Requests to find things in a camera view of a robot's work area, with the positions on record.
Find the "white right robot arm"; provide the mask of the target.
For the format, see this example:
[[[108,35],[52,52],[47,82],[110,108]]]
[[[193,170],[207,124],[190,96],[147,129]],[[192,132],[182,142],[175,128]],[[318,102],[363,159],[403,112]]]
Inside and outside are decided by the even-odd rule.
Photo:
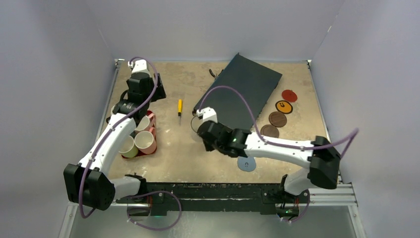
[[[279,198],[291,201],[298,194],[297,188],[309,180],[311,141],[324,136],[319,110],[306,118],[289,116],[280,129],[280,138],[273,145],[265,144],[257,130],[268,124],[273,112],[274,98],[280,93],[275,89],[269,103],[257,117],[257,127],[251,128],[248,138],[248,160],[256,168],[248,172],[232,158],[217,150],[206,151],[203,141],[196,135],[201,121],[192,111],[210,85],[210,78],[198,79],[181,76],[165,80],[167,98],[151,105],[157,115],[157,152],[148,166],[148,179],[156,182],[205,182],[205,183],[279,183],[284,175],[292,179],[278,188]]]

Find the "dark wooden coaster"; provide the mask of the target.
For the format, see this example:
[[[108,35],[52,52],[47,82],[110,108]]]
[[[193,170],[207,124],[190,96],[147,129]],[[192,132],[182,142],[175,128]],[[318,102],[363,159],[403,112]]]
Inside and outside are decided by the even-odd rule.
[[[272,112],[268,116],[269,123],[275,127],[284,127],[287,124],[287,117],[282,112]]]
[[[277,127],[275,127],[272,124],[266,124],[262,126],[262,128],[260,129],[260,133],[263,136],[268,136],[268,137],[273,137],[273,138],[278,138],[280,135]]]

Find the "blue grey smiley coaster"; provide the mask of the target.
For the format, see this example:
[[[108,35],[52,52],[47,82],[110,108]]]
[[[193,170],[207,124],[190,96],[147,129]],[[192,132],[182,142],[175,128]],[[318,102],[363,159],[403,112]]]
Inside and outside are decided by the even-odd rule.
[[[245,172],[252,172],[256,169],[256,161],[254,157],[238,157],[237,166]]]

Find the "red round coaster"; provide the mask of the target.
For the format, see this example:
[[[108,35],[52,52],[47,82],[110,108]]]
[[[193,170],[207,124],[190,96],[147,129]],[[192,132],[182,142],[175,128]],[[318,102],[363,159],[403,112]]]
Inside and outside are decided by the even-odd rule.
[[[289,89],[284,90],[281,93],[281,96],[285,101],[288,101],[288,102],[295,102],[298,99],[297,94],[294,91],[289,90]]]

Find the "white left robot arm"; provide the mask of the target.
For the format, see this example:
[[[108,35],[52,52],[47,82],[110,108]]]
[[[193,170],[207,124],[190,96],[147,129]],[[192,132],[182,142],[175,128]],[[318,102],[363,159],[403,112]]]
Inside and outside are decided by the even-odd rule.
[[[126,83],[128,90],[113,106],[107,127],[93,148],[76,165],[68,164],[63,171],[71,202],[104,211],[123,197],[141,203],[148,196],[146,179],[142,176],[109,179],[107,175],[124,141],[146,116],[150,103],[166,98],[166,93],[159,74],[135,72]]]

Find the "orange smiley coaster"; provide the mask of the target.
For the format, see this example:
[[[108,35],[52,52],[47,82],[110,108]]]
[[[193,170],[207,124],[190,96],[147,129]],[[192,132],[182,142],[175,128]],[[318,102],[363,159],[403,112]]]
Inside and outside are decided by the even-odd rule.
[[[275,107],[279,112],[285,115],[293,112],[293,106],[288,101],[285,101],[285,100],[280,100],[276,102]]]

